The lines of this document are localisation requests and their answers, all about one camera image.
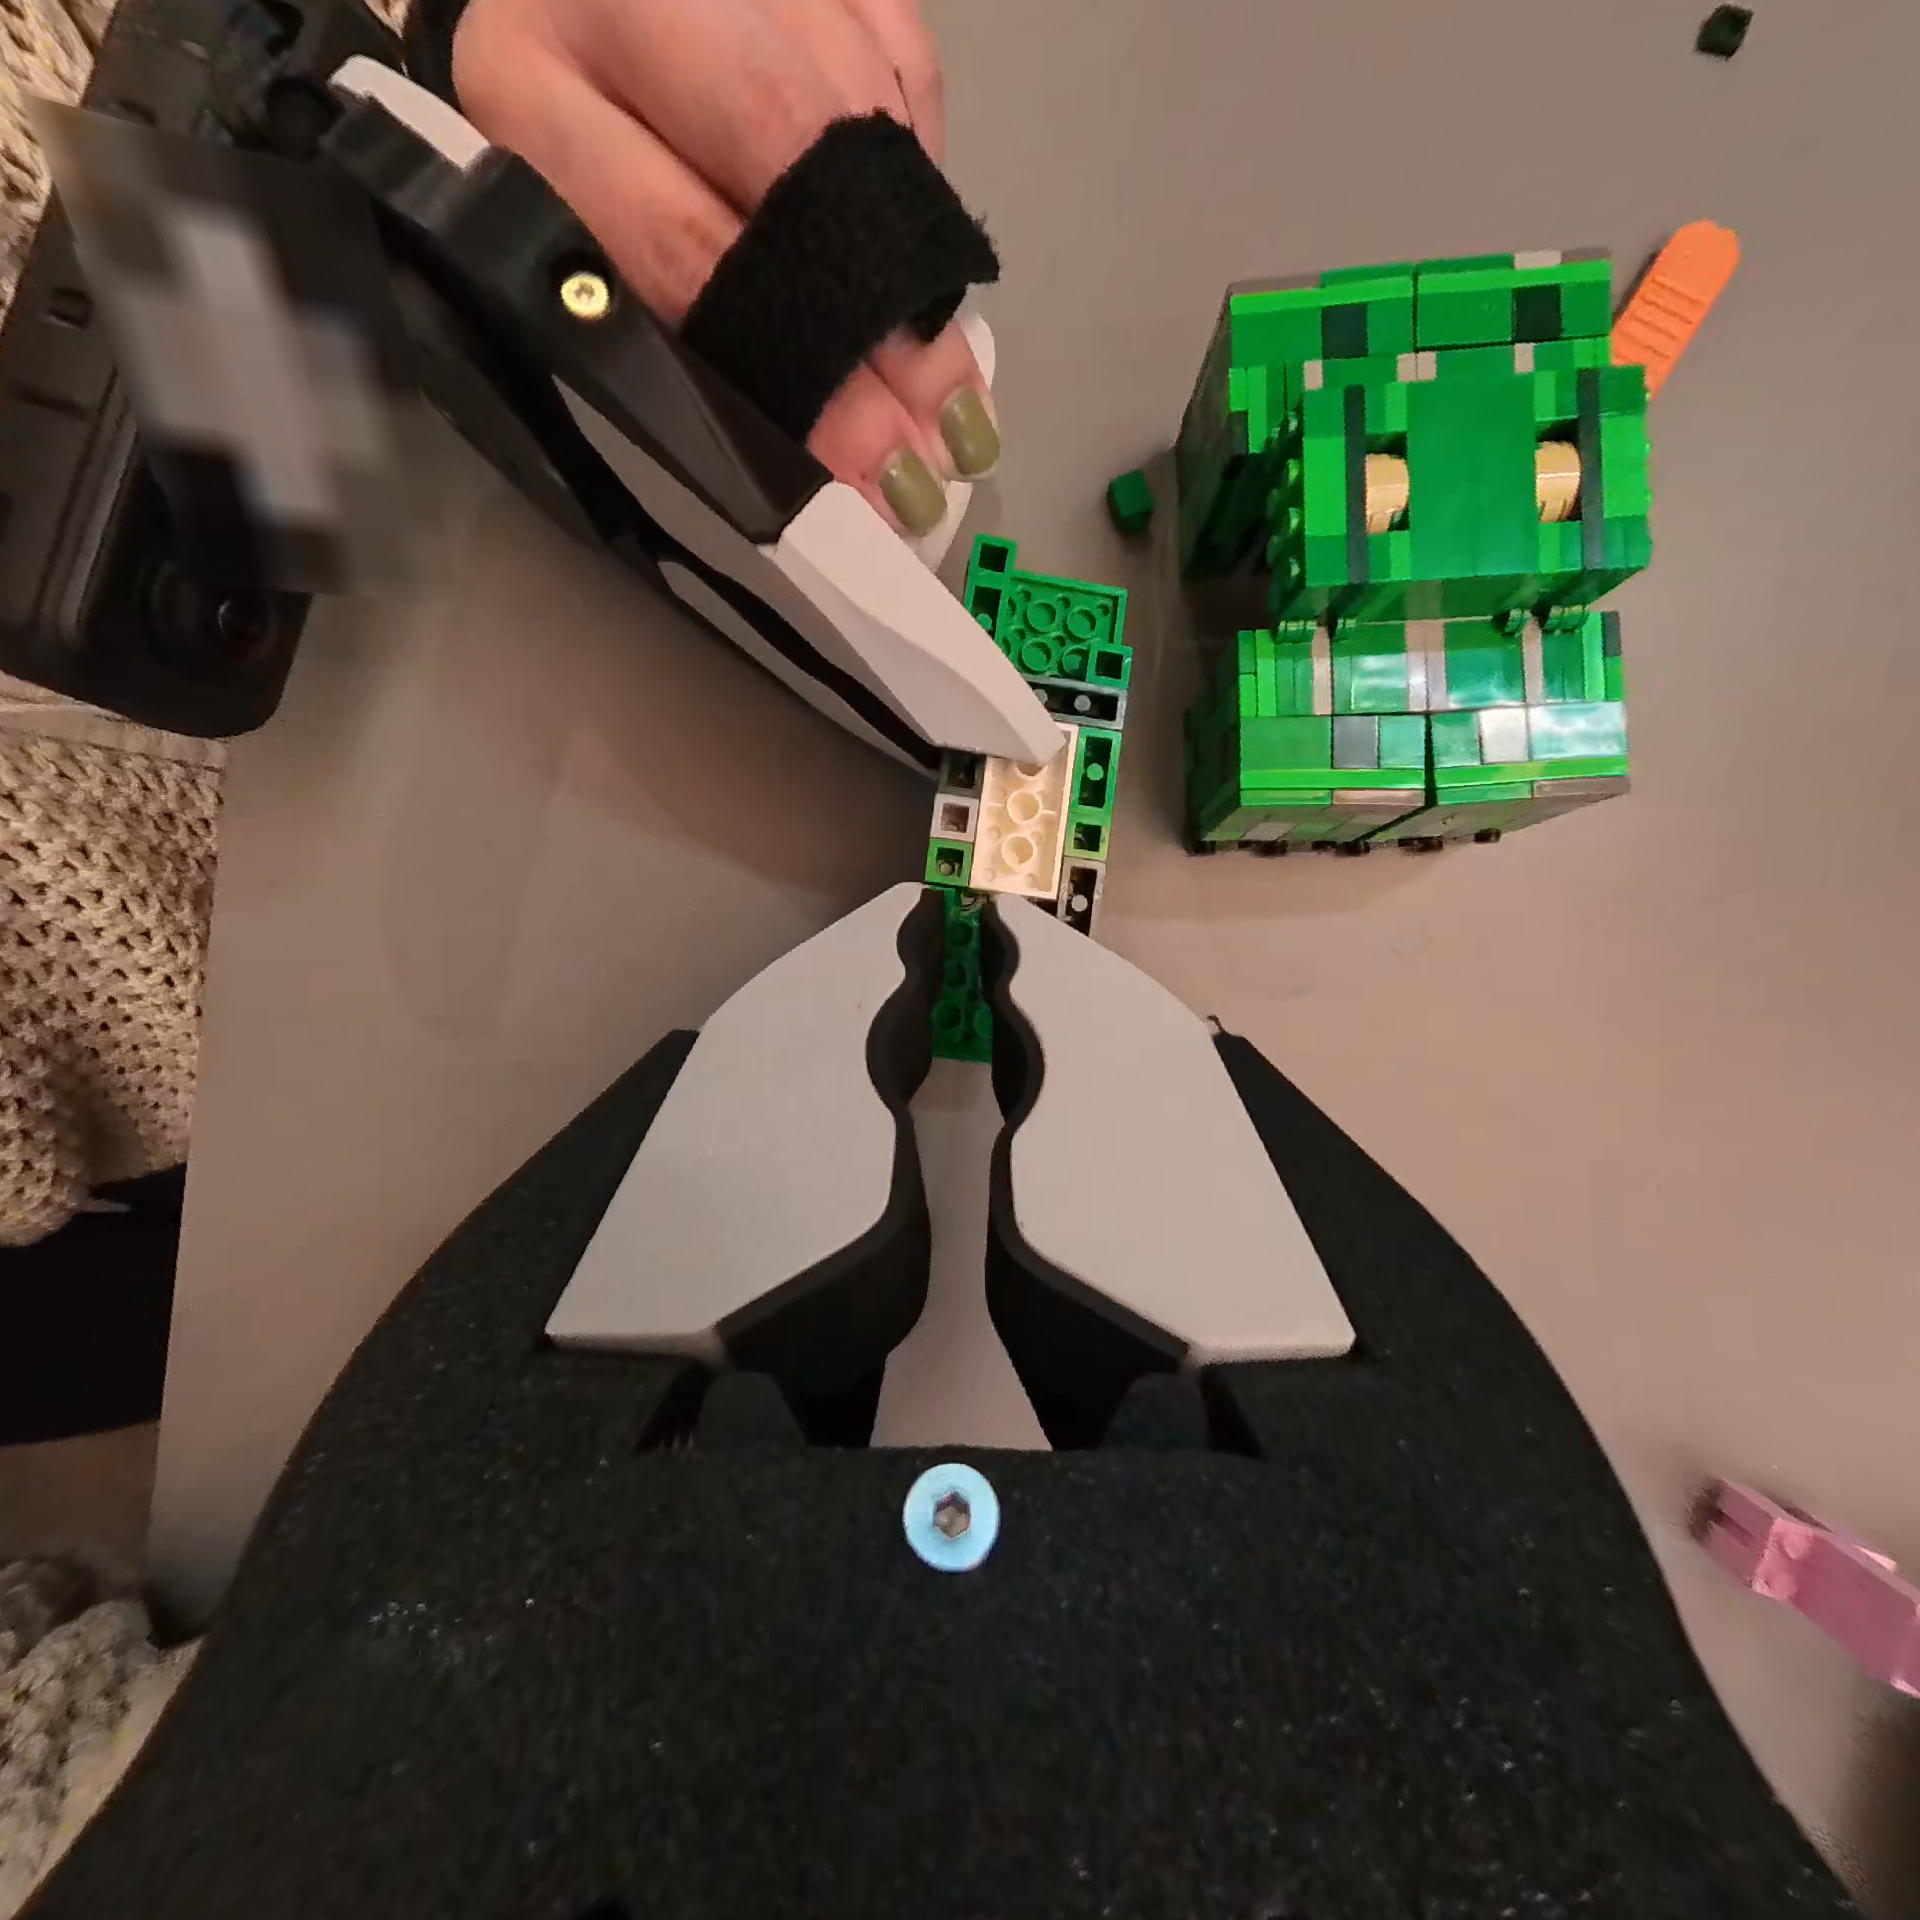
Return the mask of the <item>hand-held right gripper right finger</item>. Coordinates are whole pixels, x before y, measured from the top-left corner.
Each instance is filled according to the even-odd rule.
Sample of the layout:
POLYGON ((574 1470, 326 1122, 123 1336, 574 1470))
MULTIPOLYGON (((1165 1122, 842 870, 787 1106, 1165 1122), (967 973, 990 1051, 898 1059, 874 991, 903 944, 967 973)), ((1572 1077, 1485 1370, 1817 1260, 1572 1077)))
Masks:
POLYGON ((1201 1365, 1348 1352, 1211 1026, 1028 901, 985 915, 980 967, 1021 1246, 1201 1365))

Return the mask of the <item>green lego baseplate assembly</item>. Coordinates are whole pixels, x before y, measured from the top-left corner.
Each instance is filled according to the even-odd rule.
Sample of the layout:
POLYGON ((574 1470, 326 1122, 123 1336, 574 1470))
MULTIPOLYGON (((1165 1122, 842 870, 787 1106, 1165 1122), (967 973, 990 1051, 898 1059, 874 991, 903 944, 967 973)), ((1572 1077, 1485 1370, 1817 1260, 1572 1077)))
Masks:
POLYGON ((1093 933, 1113 850, 1134 651, 1122 588, 1023 570, 1003 536, 973 540, 963 596, 1063 735, 1049 762, 946 751, 934 790, 923 879, 943 901, 943 980, 930 1006, 930 1051, 987 1066, 985 903, 1023 898, 1093 933))

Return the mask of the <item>pink lego piece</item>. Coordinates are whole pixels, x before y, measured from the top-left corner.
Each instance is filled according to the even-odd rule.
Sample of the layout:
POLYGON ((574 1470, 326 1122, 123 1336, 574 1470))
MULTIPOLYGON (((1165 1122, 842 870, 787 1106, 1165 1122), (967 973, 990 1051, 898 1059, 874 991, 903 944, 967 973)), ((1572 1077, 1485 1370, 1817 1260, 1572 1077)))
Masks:
POLYGON ((1862 1674, 1917 1699, 1917 1588, 1887 1554, 1727 1478, 1709 1488, 1697 1536, 1738 1586, 1806 1619, 1862 1674))

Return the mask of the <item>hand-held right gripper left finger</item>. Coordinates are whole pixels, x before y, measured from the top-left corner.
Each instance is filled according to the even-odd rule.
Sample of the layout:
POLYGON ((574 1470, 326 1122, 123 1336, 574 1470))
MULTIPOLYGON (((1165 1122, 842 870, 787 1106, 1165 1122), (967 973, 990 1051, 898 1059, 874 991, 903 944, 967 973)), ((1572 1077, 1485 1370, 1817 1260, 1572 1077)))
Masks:
POLYGON ((932 891, 901 883, 701 1026, 546 1320, 562 1348, 881 1370, 927 1294, 913 1099, 932 891))

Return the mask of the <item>person's dark trousers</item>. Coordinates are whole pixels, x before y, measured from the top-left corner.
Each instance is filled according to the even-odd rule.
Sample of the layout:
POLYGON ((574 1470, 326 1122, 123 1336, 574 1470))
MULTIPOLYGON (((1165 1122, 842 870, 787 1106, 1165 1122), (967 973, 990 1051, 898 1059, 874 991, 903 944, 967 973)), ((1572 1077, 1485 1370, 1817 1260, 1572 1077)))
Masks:
POLYGON ((159 1416, 185 1165, 98 1188, 57 1231, 2 1253, 2 1444, 159 1416))

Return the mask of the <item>cream knit sweater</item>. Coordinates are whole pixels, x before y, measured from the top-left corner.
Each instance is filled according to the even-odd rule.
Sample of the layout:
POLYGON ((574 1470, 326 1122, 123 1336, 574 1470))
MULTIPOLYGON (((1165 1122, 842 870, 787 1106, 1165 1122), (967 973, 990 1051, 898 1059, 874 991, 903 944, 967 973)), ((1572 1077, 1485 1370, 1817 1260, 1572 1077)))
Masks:
MULTIPOLYGON (((4 678, 2 1253, 188 1160, 225 754, 4 678)), ((101 1811, 193 1647, 91 1548, 4 1548, 4 1915, 101 1811)))

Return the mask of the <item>person's left hand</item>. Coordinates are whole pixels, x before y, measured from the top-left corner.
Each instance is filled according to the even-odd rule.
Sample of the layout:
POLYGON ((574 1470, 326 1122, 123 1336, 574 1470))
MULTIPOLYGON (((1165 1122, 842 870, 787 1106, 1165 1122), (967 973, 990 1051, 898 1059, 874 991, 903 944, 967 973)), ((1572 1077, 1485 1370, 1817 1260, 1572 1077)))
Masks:
MULTIPOLYGON (((833 122, 886 111, 946 157, 943 61, 913 2, 470 2, 450 87, 673 326, 833 122)), ((865 352, 806 445, 903 536, 930 540, 953 487, 1002 454, 969 324, 930 340, 901 326, 865 352)))

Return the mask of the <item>person's left forearm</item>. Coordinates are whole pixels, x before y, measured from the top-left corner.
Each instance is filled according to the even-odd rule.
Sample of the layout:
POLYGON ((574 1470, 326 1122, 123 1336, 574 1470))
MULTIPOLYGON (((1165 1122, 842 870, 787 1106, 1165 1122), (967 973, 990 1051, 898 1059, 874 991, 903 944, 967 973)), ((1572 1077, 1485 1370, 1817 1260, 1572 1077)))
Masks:
POLYGON ((47 176, 33 102, 78 106, 114 2, 2 2, 2 206, 30 215, 47 176))

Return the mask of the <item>green lego creeper figure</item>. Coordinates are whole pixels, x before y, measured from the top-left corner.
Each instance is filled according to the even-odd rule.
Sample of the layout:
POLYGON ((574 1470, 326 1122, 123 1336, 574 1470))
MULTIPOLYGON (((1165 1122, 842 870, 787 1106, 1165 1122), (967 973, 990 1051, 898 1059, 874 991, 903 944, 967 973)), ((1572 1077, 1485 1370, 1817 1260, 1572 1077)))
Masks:
POLYGON ((1649 386, 1605 251, 1237 280, 1171 459, 1191 853, 1491 846, 1628 794, 1649 386))

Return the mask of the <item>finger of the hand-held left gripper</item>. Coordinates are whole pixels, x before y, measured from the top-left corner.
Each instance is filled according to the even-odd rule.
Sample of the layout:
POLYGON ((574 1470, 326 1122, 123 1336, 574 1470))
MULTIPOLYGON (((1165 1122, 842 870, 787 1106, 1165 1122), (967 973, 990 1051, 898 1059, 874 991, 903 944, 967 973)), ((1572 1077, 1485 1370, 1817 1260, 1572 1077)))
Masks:
POLYGON ((815 714, 901 764, 934 776, 943 749, 927 743, 877 693, 822 655, 743 582, 699 559, 661 559, 663 588, 815 714))
POLYGON ((930 746, 1033 768, 1063 754, 1038 693, 861 494, 822 487, 762 555, 930 746))

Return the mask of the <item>orange brick separator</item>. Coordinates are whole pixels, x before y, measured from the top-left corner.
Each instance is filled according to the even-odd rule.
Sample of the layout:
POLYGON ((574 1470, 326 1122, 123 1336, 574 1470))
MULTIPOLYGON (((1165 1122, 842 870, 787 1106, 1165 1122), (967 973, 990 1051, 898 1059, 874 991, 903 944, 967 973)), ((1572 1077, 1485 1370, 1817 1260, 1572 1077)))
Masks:
POLYGON ((1735 229, 1698 219, 1678 226, 1619 309, 1612 362, 1639 368, 1653 399, 1678 368, 1742 261, 1735 229))

